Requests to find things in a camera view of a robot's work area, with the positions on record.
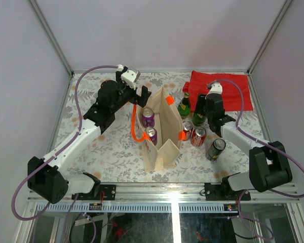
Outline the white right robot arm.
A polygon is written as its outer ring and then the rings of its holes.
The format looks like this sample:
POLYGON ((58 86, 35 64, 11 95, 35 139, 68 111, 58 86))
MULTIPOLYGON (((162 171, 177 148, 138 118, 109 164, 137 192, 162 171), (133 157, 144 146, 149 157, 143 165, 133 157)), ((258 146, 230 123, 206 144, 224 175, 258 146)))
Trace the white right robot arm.
POLYGON ((292 172, 284 145, 279 142, 261 142, 238 130, 236 120, 225 114, 221 94, 199 94, 195 111, 206 117, 210 130, 219 136, 206 153, 210 161, 218 159, 226 148, 226 141, 231 141, 249 157, 249 171, 226 177, 227 184, 221 186, 221 195, 233 199, 240 190, 255 189, 264 192, 292 180, 292 172))

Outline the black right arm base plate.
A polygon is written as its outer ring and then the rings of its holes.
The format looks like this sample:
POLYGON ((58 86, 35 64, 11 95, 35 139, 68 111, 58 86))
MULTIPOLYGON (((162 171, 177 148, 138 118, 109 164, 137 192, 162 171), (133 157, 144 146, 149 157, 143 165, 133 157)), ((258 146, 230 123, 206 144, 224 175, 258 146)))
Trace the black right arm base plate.
POLYGON ((243 190, 233 191, 228 184, 205 183, 205 197, 207 201, 237 201, 243 190))

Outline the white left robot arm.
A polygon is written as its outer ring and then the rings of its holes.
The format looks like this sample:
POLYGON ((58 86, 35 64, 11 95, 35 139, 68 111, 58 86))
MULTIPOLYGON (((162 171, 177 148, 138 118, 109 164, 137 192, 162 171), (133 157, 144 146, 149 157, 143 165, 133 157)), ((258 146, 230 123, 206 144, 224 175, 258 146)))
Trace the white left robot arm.
POLYGON ((100 196, 100 180, 90 173, 66 175, 72 162, 94 139, 102 135, 115 121, 115 113, 126 103, 144 107, 151 95, 147 87, 137 94, 136 81, 139 71, 119 66, 116 79, 104 81, 97 92, 96 101, 80 115, 79 126, 55 149, 43 158, 33 157, 27 165, 27 186, 51 204, 60 202, 72 194, 82 199, 100 196))

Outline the beige canvas bag orange handles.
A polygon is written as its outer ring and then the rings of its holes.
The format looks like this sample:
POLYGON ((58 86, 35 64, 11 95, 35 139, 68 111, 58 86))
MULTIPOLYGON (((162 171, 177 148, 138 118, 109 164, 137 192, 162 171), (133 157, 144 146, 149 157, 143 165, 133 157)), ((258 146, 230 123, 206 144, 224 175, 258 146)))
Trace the beige canvas bag orange handles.
POLYGON ((131 132, 133 139, 142 144, 146 172, 176 167, 175 160, 180 155, 185 134, 175 100, 164 87, 151 95, 144 107, 133 108, 131 132), (143 126, 143 112, 147 108, 154 112, 156 144, 143 126))

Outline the green glass bottle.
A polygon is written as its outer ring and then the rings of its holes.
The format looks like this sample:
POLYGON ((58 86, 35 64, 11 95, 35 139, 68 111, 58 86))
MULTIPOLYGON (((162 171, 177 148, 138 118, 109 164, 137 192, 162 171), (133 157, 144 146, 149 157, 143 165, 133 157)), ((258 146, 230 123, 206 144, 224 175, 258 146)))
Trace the green glass bottle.
POLYGON ((189 100, 189 92, 184 93, 183 99, 180 101, 178 107, 178 112, 181 118, 186 118, 191 112, 191 104, 189 100))
POLYGON ((196 108, 193 115, 193 124, 195 126, 201 126, 206 120, 205 111, 203 107, 196 108))

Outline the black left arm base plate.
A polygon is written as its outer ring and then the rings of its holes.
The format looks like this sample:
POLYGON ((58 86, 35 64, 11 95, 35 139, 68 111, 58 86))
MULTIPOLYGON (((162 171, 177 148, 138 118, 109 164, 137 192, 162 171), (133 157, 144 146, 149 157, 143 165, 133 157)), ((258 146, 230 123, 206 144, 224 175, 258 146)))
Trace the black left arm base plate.
POLYGON ((116 188, 114 184, 100 184, 94 186, 89 193, 80 193, 77 200, 115 200, 116 188))

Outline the purple soda can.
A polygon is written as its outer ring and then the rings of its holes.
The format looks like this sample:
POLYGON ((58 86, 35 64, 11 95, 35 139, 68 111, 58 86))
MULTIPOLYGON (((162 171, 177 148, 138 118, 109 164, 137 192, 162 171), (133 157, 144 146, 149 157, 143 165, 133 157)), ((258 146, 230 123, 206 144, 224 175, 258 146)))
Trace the purple soda can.
POLYGON ((145 108, 142 112, 141 117, 144 128, 155 126, 155 113, 151 108, 145 108))
POLYGON ((152 143, 156 146, 158 143, 157 130, 154 127, 147 127, 144 131, 147 133, 152 143))

